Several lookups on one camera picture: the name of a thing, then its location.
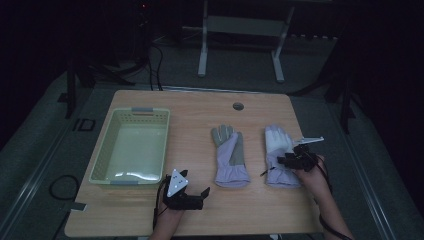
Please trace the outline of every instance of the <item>wooden table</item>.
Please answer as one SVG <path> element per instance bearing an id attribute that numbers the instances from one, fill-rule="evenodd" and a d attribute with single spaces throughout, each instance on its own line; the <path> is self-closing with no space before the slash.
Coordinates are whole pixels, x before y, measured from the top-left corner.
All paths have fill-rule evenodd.
<path id="1" fill-rule="evenodd" d="M 235 102 L 244 109 L 233 109 Z M 321 232 L 318 208 L 304 188 L 275 189 L 265 184 L 265 126 L 276 123 L 293 139 L 302 137 L 290 99 L 285 95 L 221 92 L 117 91 L 117 107 L 163 107 L 171 111 L 165 174 L 188 170 L 186 193 L 199 195 L 211 187 L 200 211 L 186 211 L 176 232 L 188 235 L 240 235 Z M 216 147 L 211 129 L 232 125 L 244 136 L 246 168 L 251 183 L 242 189 L 214 183 Z M 70 237 L 147 236 L 152 232 L 156 188 L 89 183 L 99 135 L 76 202 L 85 211 L 73 211 L 65 227 Z"/>

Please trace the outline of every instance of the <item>gray floor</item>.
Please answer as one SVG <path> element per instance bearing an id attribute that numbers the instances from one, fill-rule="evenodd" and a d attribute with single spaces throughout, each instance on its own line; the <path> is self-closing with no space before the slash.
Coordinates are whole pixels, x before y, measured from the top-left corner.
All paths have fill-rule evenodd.
<path id="1" fill-rule="evenodd" d="M 275 82 L 271 56 L 267 51 L 270 46 L 243 47 L 240 42 L 227 45 L 211 41 L 207 75 L 197 77 L 200 41 L 196 33 L 188 32 L 187 36 L 187 40 L 179 46 L 166 38 L 155 41 L 164 55 L 160 80 L 165 91 L 291 92 L 316 79 L 334 46 L 334 41 L 325 39 L 288 39 L 281 56 L 286 82 L 281 84 Z M 152 49 L 154 67 L 159 64 L 159 56 L 159 52 Z M 150 88 L 146 70 L 126 78 L 137 83 L 133 89 Z M 409 198 L 371 121 L 352 104 L 356 118 L 349 120 L 351 133 L 344 134 L 338 123 L 340 104 L 324 101 L 325 88 L 291 99 L 304 136 L 324 136 L 326 139 L 311 145 L 311 148 L 328 160 L 334 197 L 352 232 L 357 239 L 423 239 L 423 219 Z M 52 198 L 49 186 L 66 174 L 82 178 L 110 101 L 118 89 L 124 87 L 100 82 L 94 89 L 79 88 L 78 107 L 73 117 L 66 120 L 66 105 L 57 102 L 60 93 L 66 91 L 65 75 L 52 83 L 0 155 L 2 234 L 7 234 L 9 239 L 52 239 L 55 236 L 66 214 L 63 209 L 69 201 Z M 96 120 L 94 130 L 74 129 L 77 119 Z M 40 168 L 44 169 L 41 175 L 31 175 Z M 38 180 L 40 184 L 25 185 L 30 180 Z M 75 191 L 72 184 L 60 181 L 54 191 L 62 196 L 72 196 Z M 33 191 L 23 191 L 28 189 L 26 186 L 33 187 Z M 20 193 L 28 198 L 18 198 Z M 279 220 L 284 221 L 287 217 L 290 216 L 282 216 Z M 280 237 L 310 239 L 305 234 Z M 313 237 L 322 239 L 320 234 L 313 234 Z M 57 238 L 69 239 L 63 231 L 57 233 Z M 136 239 L 135 236 L 117 238 Z M 201 239 L 269 239 L 269 236 Z"/>

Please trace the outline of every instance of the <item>plastic basket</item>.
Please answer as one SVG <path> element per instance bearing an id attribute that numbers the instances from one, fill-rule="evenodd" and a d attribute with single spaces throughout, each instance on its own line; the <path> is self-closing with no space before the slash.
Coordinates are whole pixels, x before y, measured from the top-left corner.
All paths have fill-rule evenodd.
<path id="1" fill-rule="evenodd" d="M 169 117 L 164 108 L 114 109 L 89 181 L 157 184 L 165 163 Z"/>

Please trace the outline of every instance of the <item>hand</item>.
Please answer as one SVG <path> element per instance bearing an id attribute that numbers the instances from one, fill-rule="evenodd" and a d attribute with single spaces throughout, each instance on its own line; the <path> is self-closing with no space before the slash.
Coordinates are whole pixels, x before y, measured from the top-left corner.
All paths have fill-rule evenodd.
<path id="1" fill-rule="evenodd" d="M 324 157 L 318 156 L 318 159 L 318 166 L 320 166 L 326 174 L 324 167 Z M 328 183 L 323 173 L 317 166 L 312 168 L 312 170 L 309 172 L 305 172 L 303 169 L 294 170 L 293 172 L 297 175 L 303 185 L 312 193 L 312 195 L 314 195 L 317 201 L 319 201 L 320 198 L 331 196 Z"/>

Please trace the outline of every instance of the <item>glove finger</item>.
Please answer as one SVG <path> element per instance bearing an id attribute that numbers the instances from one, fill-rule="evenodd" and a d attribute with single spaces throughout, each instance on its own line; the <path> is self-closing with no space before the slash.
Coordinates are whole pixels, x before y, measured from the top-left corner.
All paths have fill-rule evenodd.
<path id="1" fill-rule="evenodd" d="M 277 124 L 272 124 L 271 127 L 271 133 L 272 137 L 274 138 L 274 141 L 281 141 L 281 128 Z"/>
<path id="2" fill-rule="evenodd" d="M 275 140 L 274 131 L 272 130 L 272 126 L 265 127 L 265 139 L 268 141 Z"/>
<path id="3" fill-rule="evenodd" d="M 234 133 L 234 128 L 230 125 L 227 126 L 227 134 L 228 134 L 228 138 L 231 137 L 231 134 Z"/>
<path id="4" fill-rule="evenodd" d="M 219 135 L 219 131 L 216 128 L 212 128 L 212 139 L 216 145 L 216 147 L 221 146 L 221 144 L 223 143 L 221 136 Z"/>
<path id="5" fill-rule="evenodd" d="M 218 165 L 219 166 L 228 166 L 231 155 L 233 154 L 234 147 L 236 146 L 238 135 L 234 134 L 228 141 L 225 141 L 221 146 L 219 146 L 217 151 Z"/>
<path id="6" fill-rule="evenodd" d="M 237 132 L 237 143 L 230 158 L 230 166 L 244 165 L 243 134 Z"/>
<path id="7" fill-rule="evenodd" d="M 287 149 L 286 152 L 293 152 L 293 140 L 291 139 L 290 135 L 285 134 L 285 141 L 287 142 Z"/>
<path id="8" fill-rule="evenodd" d="M 277 131 L 281 134 L 281 135 L 286 135 L 286 131 L 284 131 L 283 128 L 278 127 Z"/>
<path id="9" fill-rule="evenodd" d="M 273 125 L 270 126 L 269 130 L 270 131 L 268 132 L 268 134 L 270 135 L 271 139 L 273 139 L 274 141 L 277 140 L 277 138 L 278 138 L 277 126 L 273 124 Z"/>
<path id="10" fill-rule="evenodd" d="M 226 125 L 222 124 L 219 126 L 219 134 L 221 136 L 221 142 L 225 142 L 230 138 L 231 133 L 229 132 L 230 129 Z"/>

